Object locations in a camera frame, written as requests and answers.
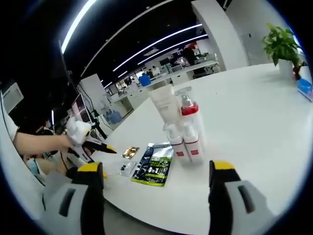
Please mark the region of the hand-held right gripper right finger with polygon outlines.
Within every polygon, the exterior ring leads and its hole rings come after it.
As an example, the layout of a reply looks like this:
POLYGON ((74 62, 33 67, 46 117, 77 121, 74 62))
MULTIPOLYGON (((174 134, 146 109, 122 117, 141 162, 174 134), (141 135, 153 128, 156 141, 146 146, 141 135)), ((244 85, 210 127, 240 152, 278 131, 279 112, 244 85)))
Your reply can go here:
POLYGON ((226 161, 209 162, 210 235, 263 235, 275 216, 266 197, 226 161))

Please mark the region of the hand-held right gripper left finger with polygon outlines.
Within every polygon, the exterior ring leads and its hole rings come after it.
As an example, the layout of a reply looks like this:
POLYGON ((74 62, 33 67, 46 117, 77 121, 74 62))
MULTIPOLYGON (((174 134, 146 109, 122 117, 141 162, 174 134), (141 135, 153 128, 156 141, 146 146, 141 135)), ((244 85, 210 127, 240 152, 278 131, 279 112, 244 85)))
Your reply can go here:
POLYGON ((103 235, 104 178, 101 162, 88 163, 72 177, 48 175, 41 228, 48 235, 103 235))

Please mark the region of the person's left hand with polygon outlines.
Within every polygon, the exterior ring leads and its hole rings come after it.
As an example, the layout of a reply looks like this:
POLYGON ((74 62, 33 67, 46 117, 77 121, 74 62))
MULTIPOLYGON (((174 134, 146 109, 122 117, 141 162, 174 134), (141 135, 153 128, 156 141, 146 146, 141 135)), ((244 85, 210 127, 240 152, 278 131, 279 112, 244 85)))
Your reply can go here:
POLYGON ((57 136, 57 138, 58 138, 59 150, 67 151, 73 148, 73 144, 67 135, 59 135, 57 136))

